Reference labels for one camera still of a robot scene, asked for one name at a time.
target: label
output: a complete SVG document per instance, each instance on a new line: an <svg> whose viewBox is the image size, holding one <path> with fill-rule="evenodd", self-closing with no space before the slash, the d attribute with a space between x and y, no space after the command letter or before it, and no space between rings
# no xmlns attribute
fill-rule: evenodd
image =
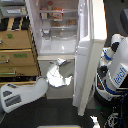
<svg viewBox="0 0 128 128"><path fill-rule="evenodd" d="M13 68L9 68L9 70L13 70Z"/></svg>
<svg viewBox="0 0 128 128"><path fill-rule="evenodd" d="M1 58L6 58L6 56L5 55L1 55Z"/></svg>
<svg viewBox="0 0 128 128"><path fill-rule="evenodd" d="M22 54L13 54L14 58L28 58L27 54L22 53Z"/></svg>
<svg viewBox="0 0 128 128"><path fill-rule="evenodd" d="M20 9L13 9L13 10L7 10L7 13L9 14L19 14L20 13Z"/></svg>
<svg viewBox="0 0 128 128"><path fill-rule="evenodd" d="M7 34L9 39L13 39L13 35L12 34Z"/></svg>
<svg viewBox="0 0 128 128"><path fill-rule="evenodd" d="M113 82L117 87L121 86L127 74L128 71L126 70L126 68L122 64L120 64L112 78Z"/></svg>

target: dark floor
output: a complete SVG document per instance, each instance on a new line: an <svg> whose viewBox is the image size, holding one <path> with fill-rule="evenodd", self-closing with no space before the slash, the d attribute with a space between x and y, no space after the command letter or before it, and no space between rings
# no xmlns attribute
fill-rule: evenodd
<svg viewBox="0 0 128 128"><path fill-rule="evenodd" d="M92 128L90 116L97 116L101 128L105 118L99 109L87 109L83 117L77 115L77 108L72 106L72 99L66 100L39 100L24 105L7 114L0 128L37 128L42 125L79 125Z"/></svg>
<svg viewBox="0 0 128 128"><path fill-rule="evenodd" d="M110 46L113 34L120 33L126 36L120 22L120 12L128 8L128 1L124 1L121 3L121 0L104 0L108 35L106 47ZM7 114L0 124L0 128L36 128L41 125L79 125L84 128L92 128L93 122L90 116L97 116L99 124L103 128L106 121L104 116L107 117L111 110L104 108L104 116L102 116L101 106L97 104L94 107L94 101L91 101L84 116L80 117L77 115L77 108L72 106L72 99L46 100L46 98L40 98Z"/></svg>

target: door shelf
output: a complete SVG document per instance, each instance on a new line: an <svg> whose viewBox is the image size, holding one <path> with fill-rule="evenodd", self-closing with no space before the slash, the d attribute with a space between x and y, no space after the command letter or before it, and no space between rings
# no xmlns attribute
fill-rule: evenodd
<svg viewBox="0 0 128 128"><path fill-rule="evenodd" d="M78 12L78 9L39 10L39 13L73 13L73 12Z"/></svg>

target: sticker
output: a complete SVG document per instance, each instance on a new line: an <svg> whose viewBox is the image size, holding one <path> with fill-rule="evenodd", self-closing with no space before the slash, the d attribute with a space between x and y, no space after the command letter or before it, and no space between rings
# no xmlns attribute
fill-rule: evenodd
<svg viewBox="0 0 128 128"><path fill-rule="evenodd" d="M6 58L6 56L5 55L1 55L1 58Z"/></svg>
<svg viewBox="0 0 128 128"><path fill-rule="evenodd" d="M7 34L9 39L13 39L13 35L12 34Z"/></svg>
<svg viewBox="0 0 128 128"><path fill-rule="evenodd" d="M9 70L13 70L13 68L9 68Z"/></svg>
<svg viewBox="0 0 128 128"><path fill-rule="evenodd" d="M27 54L22 53L22 54L13 54L14 58L28 58Z"/></svg>
<svg viewBox="0 0 128 128"><path fill-rule="evenodd" d="M14 9L14 10L7 10L8 13L12 13L12 14L19 14L20 13L20 9Z"/></svg>

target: refrigerator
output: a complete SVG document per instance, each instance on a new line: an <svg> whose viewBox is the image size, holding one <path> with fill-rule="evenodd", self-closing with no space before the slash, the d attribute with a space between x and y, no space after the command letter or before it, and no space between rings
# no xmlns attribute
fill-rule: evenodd
<svg viewBox="0 0 128 128"><path fill-rule="evenodd" d="M35 40L41 75L50 62L69 60L64 75L73 74L71 85L49 87L49 99L73 98L78 115L91 92L100 55L107 38L103 0L25 0Z"/></svg>

